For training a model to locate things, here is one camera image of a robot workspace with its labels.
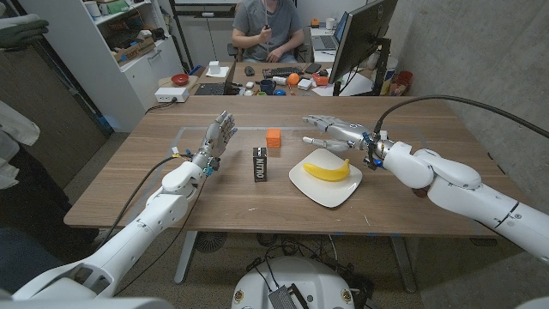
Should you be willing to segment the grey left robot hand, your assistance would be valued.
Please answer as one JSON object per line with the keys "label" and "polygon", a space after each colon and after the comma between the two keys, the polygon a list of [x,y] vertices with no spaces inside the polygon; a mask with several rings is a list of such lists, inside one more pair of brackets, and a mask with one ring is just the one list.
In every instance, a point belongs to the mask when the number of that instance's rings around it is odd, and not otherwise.
{"label": "grey left robot hand", "polygon": [[224,111],[207,128],[200,148],[193,155],[192,162],[200,168],[204,168],[213,159],[221,157],[226,145],[237,130],[233,115]]}

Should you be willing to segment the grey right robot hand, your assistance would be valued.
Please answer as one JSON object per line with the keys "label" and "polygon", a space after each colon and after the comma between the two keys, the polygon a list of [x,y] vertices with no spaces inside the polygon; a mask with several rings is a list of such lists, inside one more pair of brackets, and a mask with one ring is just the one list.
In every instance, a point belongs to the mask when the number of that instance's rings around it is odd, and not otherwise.
{"label": "grey right robot hand", "polygon": [[331,140],[303,137],[303,142],[319,148],[325,148],[331,152],[344,152],[352,148],[368,150],[374,145],[374,135],[362,124],[349,123],[326,115],[308,115],[302,120],[307,124],[315,125],[320,131],[332,137]]}

